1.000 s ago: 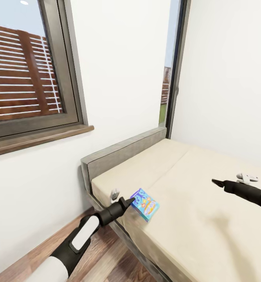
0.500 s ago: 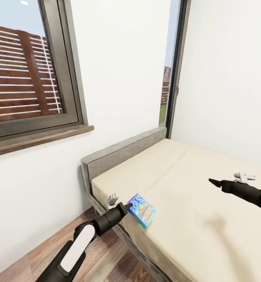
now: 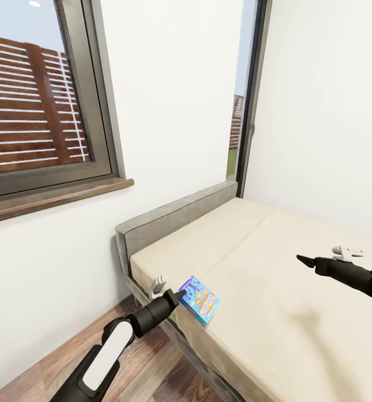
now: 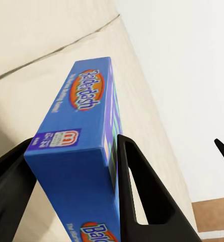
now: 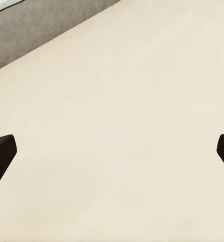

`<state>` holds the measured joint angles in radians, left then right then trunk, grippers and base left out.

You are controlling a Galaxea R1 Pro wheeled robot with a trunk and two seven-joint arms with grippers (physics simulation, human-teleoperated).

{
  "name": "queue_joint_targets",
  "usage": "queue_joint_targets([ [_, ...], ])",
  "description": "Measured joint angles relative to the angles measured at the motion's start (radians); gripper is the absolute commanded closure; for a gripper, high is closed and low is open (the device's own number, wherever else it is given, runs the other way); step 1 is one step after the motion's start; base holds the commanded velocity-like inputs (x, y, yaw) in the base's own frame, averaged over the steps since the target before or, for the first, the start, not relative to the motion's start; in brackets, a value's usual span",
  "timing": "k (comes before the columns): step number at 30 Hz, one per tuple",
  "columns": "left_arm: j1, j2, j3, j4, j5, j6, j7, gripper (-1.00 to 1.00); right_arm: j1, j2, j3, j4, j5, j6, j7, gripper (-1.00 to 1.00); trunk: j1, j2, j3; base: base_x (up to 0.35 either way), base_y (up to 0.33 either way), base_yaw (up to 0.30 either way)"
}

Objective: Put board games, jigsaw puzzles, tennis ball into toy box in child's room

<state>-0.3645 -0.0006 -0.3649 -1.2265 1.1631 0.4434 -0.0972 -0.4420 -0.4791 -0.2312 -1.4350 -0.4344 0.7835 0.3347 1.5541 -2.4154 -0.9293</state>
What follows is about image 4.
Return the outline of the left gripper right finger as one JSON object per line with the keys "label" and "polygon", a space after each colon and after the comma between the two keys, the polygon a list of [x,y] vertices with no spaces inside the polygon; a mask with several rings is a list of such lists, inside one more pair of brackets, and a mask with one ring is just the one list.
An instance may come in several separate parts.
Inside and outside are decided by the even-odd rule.
{"label": "left gripper right finger", "polygon": [[[202,242],[133,139],[117,135],[121,242]],[[148,225],[136,219],[129,168]]]}

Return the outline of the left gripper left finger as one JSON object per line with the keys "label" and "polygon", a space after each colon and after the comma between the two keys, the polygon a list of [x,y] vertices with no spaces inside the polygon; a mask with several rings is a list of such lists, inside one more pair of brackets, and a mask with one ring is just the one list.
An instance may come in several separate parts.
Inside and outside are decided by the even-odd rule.
{"label": "left gripper left finger", "polygon": [[12,242],[37,178],[24,159],[29,138],[0,157],[0,242]]}

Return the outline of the board game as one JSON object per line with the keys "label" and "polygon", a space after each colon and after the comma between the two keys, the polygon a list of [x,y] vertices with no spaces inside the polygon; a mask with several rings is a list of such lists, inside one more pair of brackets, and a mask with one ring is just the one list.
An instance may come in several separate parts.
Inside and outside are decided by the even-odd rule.
{"label": "board game", "polygon": [[23,153],[72,242],[121,242],[111,57],[76,61]]}

